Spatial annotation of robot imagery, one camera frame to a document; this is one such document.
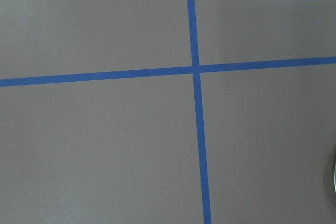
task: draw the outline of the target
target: gray floor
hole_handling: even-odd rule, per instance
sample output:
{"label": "gray floor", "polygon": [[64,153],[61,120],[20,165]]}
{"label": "gray floor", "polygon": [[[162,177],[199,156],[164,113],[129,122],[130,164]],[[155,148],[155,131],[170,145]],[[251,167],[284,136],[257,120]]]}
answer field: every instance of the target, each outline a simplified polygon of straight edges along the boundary
{"label": "gray floor", "polygon": [[[195,0],[201,64],[335,56],[334,0]],[[191,65],[186,0],[0,0],[0,78]],[[213,223],[336,221],[336,65],[203,73]],[[0,89],[0,223],[203,223],[191,74]]]}

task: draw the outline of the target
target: blue tape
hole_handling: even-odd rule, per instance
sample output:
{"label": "blue tape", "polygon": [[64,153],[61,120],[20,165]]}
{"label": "blue tape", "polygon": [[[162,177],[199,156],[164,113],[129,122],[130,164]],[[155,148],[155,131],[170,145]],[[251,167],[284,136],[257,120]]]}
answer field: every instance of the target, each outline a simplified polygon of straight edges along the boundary
{"label": "blue tape", "polygon": [[201,177],[202,205],[204,224],[211,224],[208,169],[205,147],[202,88],[200,76],[200,59],[198,56],[197,22],[195,0],[187,0],[189,17],[190,48],[193,67],[194,99],[196,113],[199,171]]}
{"label": "blue tape", "polygon": [[0,87],[77,82],[77,81],[123,79],[123,78],[136,78],[136,77],[150,77],[150,76],[170,76],[174,74],[188,74],[188,73],[192,73],[192,67],[154,68],[154,69],[140,69],[140,70],[126,70],[126,71],[98,72],[98,73],[77,73],[77,74],[64,74],[59,76],[40,76],[40,77],[2,79],[0,80]]}
{"label": "blue tape", "polygon": [[327,65],[335,63],[336,63],[335,56],[320,57],[320,58],[290,59],[290,60],[268,60],[268,61],[203,65],[200,66],[200,72],[209,73],[209,72],[225,72],[225,71],[238,71],[249,69],[285,68],[285,67]]}
{"label": "blue tape", "polygon": [[285,67],[300,67],[300,66],[328,65],[328,64],[336,64],[336,57],[332,56],[332,57],[290,59],[290,60],[252,61],[241,63],[201,65],[198,67],[188,66],[188,67],[173,67],[173,68],[153,68],[153,69],[125,70],[125,71],[112,71],[112,72],[63,74],[58,76],[0,79],[0,87],[78,82],[78,81],[109,80],[109,79],[125,79],[125,78],[150,77],[150,76],[170,76],[175,74],[190,74],[194,72],[195,73],[226,72],[226,71],[239,71],[239,70],[251,70],[251,69],[285,68]]}

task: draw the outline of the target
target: floor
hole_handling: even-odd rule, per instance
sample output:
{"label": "floor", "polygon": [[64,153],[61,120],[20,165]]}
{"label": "floor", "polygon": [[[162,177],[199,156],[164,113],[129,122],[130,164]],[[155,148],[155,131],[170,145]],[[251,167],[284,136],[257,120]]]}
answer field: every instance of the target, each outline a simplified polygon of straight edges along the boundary
{"label": "floor", "polygon": [[1,223],[336,220],[334,0],[1,1]]}

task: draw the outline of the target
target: metal object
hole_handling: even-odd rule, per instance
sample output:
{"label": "metal object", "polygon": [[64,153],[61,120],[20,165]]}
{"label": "metal object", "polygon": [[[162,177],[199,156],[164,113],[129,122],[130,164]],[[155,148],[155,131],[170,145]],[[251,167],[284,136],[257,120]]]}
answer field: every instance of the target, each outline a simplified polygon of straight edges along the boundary
{"label": "metal object", "polygon": [[335,156],[335,159],[334,159],[334,167],[333,167],[333,177],[334,177],[334,189],[335,189],[335,193],[336,193],[336,156]]}

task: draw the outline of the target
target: gray surface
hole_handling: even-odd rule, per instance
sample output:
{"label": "gray surface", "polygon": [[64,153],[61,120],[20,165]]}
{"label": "gray surface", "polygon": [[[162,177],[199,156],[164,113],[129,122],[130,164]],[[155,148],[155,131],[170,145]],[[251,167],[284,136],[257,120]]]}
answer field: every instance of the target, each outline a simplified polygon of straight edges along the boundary
{"label": "gray surface", "polygon": [[0,78],[187,66],[186,0],[0,0]]}
{"label": "gray surface", "polygon": [[202,74],[213,223],[336,222],[336,67]]}
{"label": "gray surface", "polygon": [[0,223],[202,223],[192,87],[1,88]]}
{"label": "gray surface", "polygon": [[202,64],[336,55],[335,0],[196,0]]}

